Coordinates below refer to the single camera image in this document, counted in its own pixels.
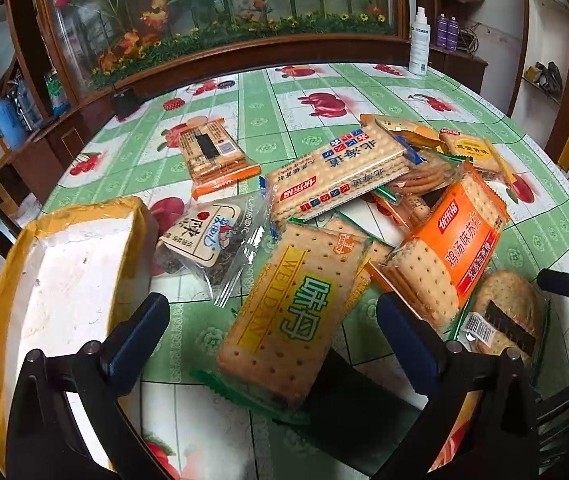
table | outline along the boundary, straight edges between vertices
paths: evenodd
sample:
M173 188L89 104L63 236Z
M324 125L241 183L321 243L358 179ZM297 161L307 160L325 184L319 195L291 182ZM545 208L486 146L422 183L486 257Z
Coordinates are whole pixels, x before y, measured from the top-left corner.
M163 198L188 200L191 182L180 150L163 130L194 116L224 118L229 132L263 173L311 152L357 126L360 113L399 115L484 136L495 143L524 182L516 203L502 184L491 184L508 205L512 221L503 231L491 265L533 280L542 268L569 272L569 182L532 139L479 95L442 73L419 78L383 64L318 64L244 72L180 88L146 102L125 122L109 121L69 168L42 210L136 195L148 206ZM332 117L314 115L301 97L323 92L338 97ZM162 104L185 104L166 112ZM73 169L98 155L98 163ZM258 189L253 178L204 197L205 201ZM341 208L364 229L391 244L401 234L375 205L357 199ZM322 225L329 215L317 219ZM142 380L146 440L159 442L183 478L355 479L362 474L303 441L293 431L250 413L198 384L189 371L212 366L218 345L274 245L264 240L242 277L230 308L213 306L193 276L158 276L151 290L171 304L170 325ZM416 406L425 398L407 383L375 320L377 294L366 291L335 335L334 348L357 370ZM569 383L569 299L555 297L539 387L548 396Z

black object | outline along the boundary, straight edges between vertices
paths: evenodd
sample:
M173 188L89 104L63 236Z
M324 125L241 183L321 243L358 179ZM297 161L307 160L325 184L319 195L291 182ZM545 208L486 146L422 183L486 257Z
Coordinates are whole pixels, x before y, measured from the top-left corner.
M142 103L133 91L133 88L129 87L116 92L116 87L114 86L114 94L111 96L111 105L114 107L114 112L118 120L124 121L140 108L140 104Z

spray bottle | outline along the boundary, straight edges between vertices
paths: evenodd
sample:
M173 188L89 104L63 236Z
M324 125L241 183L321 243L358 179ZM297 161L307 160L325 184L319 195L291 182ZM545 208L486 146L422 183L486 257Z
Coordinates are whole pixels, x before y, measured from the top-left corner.
M425 8L418 7L416 19L411 24L411 53L409 55L409 71L413 74L427 74L430 36L431 27L427 25Z

shelf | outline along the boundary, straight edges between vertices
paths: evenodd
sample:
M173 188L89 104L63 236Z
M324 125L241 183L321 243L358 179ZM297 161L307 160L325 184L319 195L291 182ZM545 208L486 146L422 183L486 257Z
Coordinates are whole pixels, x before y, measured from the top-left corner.
M543 6L549 6L551 9L559 10L560 12L569 12L569 6L560 0L538 0Z
M533 88L535 88L536 90L538 90L541 94L547 96L548 99L550 99L551 101L553 101L554 103L556 103L558 106L560 106L561 104L561 100L558 99L556 96L553 96L551 94L548 94L547 92L545 92L542 88L540 88L536 83L529 81L529 79L527 79L525 76L522 76L522 80L529 83Z

yellow biscuit package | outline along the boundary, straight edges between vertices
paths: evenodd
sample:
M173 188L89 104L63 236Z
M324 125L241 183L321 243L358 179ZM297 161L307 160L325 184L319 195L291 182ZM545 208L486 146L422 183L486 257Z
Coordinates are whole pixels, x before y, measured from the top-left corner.
M428 218L372 278L394 290L443 334L465 306L509 220L504 202L469 162Z
M371 239L287 222L216 356L196 378L281 420L303 403L345 317Z

